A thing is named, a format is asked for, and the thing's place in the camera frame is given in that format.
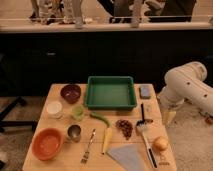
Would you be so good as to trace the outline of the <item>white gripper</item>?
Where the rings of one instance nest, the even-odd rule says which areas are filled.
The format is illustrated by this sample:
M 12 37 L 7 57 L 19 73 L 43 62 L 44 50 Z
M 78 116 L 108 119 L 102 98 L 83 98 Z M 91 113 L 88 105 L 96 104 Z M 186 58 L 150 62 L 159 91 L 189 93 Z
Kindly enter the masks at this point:
M 160 98 L 159 105 L 162 116 L 162 122 L 164 125 L 169 125 L 176 116 L 176 110 L 183 104 L 183 101 L 171 101 L 167 98 Z

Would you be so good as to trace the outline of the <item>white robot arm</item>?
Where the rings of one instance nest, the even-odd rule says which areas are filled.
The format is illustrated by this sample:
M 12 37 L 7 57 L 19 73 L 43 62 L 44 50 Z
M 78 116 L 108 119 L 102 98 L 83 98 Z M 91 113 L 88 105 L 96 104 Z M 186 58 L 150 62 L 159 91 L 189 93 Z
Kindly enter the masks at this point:
M 166 72 L 165 86 L 157 96 L 164 125 L 171 123 L 176 115 L 176 109 L 185 99 L 196 105 L 203 114 L 213 117 L 213 87 L 204 83 L 206 77 L 206 67 L 197 61 Z

